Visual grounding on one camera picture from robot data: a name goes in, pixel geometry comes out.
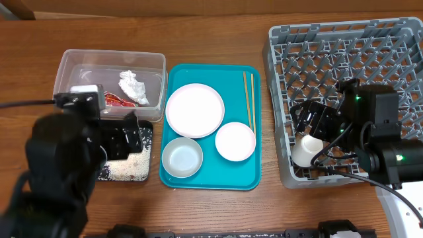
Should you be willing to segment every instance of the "crumpled white napkin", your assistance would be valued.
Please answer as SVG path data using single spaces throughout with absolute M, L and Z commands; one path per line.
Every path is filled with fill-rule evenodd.
M 119 80 L 119 86 L 130 99 L 142 105 L 149 104 L 145 96 L 145 85 L 135 79 L 135 73 L 128 70 L 121 72 L 119 76 L 122 78 Z

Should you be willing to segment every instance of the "clear plastic container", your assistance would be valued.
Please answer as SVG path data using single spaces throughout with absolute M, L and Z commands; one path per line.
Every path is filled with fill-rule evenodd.
M 123 117 L 132 110 L 140 120 L 158 122 L 163 117 L 167 87 L 166 58 L 159 53 L 114 50 L 67 50 L 61 59 L 53 94 L 69 92 L 72 86 L 101 84 L 105 91 L 133 102 L 119 87 L 119 73 L 131 70 L 145 83 L 148 105 L 106 106 L 103 117 Z

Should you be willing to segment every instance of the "dish rack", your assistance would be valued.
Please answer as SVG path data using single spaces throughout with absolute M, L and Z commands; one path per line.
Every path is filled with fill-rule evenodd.
M 263 48 L 275 118 L 280 178 L 288 188 L 338 186 L 356 179 L 298 167 L 291 159 L 296 135 L 289 110 L 305 100 L 337 108 L 334 84 L 352 78 L 361 84 L 392 85 L 399 94 L 402 138 L 423 140 L 423 23 L 417 18 L 361 20 L 274 26 Z M 325 165 L 367 176 L 354 160 Z

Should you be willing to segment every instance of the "wooden table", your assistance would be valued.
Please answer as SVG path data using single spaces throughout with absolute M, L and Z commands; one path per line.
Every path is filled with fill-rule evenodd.
M 161 52 L 168 72 L 178 63 L 251 65 L 261 75 L 262 180 L 249 192 L 185 190 L 159 178 L 161 130 L 156 123 L 151 174 L 146 183 L 99 182 L 88 205 L 85 233 L 104 233 L 116 223 L 175 233 L 275 231 L 317 227 L 349 219 L 390 237 L 375 189 L 368 184 L 290 190 L 279 179 L 274 118 L 261 50 L 268 29 L 278 24 L 416 16 L 423 12 L 330 13 L 232 17 L 167 17 L 0 22 L 0 102 L 48 99 L 67 49 Z M 0 211 L 27 168 L 24 143 L 49 106 L 0 110 Z

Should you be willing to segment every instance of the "small white plate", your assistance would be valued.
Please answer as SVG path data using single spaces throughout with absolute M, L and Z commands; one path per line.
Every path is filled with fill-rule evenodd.
M 225 105 L 216 90 L 199 83 L 177 89 L 166 104 L 169 126 L 187 138 L 202 138 L 219 128 Z
M 193 139 L 176 138 L 165 146 L 161 162 L 168 174 L 176 178 L 187 178 L 200 169 L 203 151 Z
M 222 126 L 216 134 L 219 154 L 230 161 L 248 159 L 256 149 L 256 136 L 245 124 L 231 122 Z

